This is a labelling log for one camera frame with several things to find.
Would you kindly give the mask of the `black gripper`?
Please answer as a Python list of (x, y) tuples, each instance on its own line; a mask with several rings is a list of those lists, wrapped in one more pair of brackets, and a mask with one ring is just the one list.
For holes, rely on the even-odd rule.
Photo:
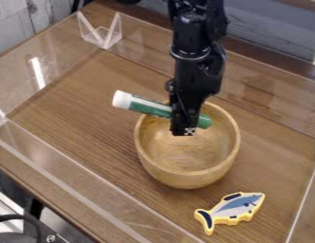
[(176, 61), (176, 75), (165, 83), (172, 107), (170, 131), (174, 136), (192, 136), (198, 126), (201, 106), (221, 90), (226, 52), (213, 44), (201, 62)]

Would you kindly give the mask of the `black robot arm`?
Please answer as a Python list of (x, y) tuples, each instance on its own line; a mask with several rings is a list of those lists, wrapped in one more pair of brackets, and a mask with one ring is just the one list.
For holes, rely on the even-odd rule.
[(226, 52), (218, 40), (226, 35), (229, 19), (224, 0), (168, 0), (173, 27), (170, 56), (174, 77), (166, 82), (172, 106), (170, 132), (192, 136), (201, 107), (221, 90)]

